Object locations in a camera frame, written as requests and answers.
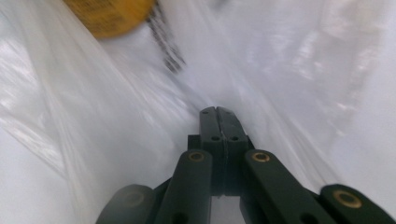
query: yellow cup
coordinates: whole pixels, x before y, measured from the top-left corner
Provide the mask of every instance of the yellow cup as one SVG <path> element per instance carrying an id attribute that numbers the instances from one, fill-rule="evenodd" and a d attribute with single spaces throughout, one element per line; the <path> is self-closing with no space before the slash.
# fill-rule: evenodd
<path id="1" fill-rule="evenodd" d="M 97 38 L 122 35 L 146 20 L 155 0 L 64 0 Z"/>

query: wrinkled plastic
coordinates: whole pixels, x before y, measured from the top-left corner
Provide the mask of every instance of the wrinkled plastic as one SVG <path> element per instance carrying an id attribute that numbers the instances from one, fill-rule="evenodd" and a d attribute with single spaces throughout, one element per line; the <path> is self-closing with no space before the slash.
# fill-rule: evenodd
<path id="1" fill-rule="evenodd" d="M 371 189 L 363 178 L 342 178 L 351 176 L 348 170 L 364 177 L 357 167 L 370 169 L 361 161 L 390 157 L 396 146 L 394 123 L 381 148 L 364 135 L 375 126 L 366 120 L 377 119 L 378 98 L 367 100 L 367 86 L 389 55 L 393 3 L 160 5 L 185 62 L 177 74 L 163 64 L 147 25 L 98 42 L 62 1 L 0 2 L 0 124 L 64 177 L 80 223 L 93 223 L 117 189 L 154 188 L 170 177 L 187 134 L 198 133 L 198 111 L 212 105 L 233 110 L 255 146 L 274 152 L 307 188 L 334 182 L 381 188 L 369 196 L 396 215 L 390 197 L 396 183 L 388 180 L 394 169 L 379 166 L 384 175 Z M 359 146 L 363 136 L 367 145 Z M 218 200 L 214 206 L 231 209 Z M 227 218 L 214 212 L 214 223 L 240 223 Z"/>

